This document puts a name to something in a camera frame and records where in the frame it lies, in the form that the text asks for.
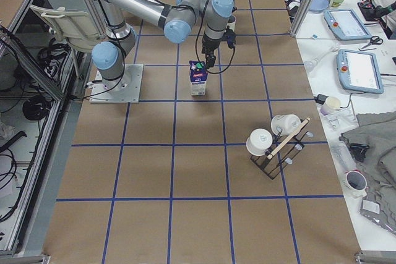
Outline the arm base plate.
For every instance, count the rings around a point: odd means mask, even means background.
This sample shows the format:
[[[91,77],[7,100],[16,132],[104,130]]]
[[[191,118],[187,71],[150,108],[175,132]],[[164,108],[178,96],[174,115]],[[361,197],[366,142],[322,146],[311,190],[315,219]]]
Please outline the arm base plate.
[[[96,83],[92,87],[89,102],[92,104],[138,103],[144,71],[143,64],[126,64],[121,81],[112,82],[103,80],[98,70],[95,76]]]

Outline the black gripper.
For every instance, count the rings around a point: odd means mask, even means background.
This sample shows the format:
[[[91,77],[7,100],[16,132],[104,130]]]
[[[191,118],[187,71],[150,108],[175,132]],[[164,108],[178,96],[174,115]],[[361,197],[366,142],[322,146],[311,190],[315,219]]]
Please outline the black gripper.
[[[202,37],[202,54],[205,54],[205,67],[207,69],[212,68],[216,61],[214,51],[220,46],[223,41],[223,37],[211,38],[206,33]]]

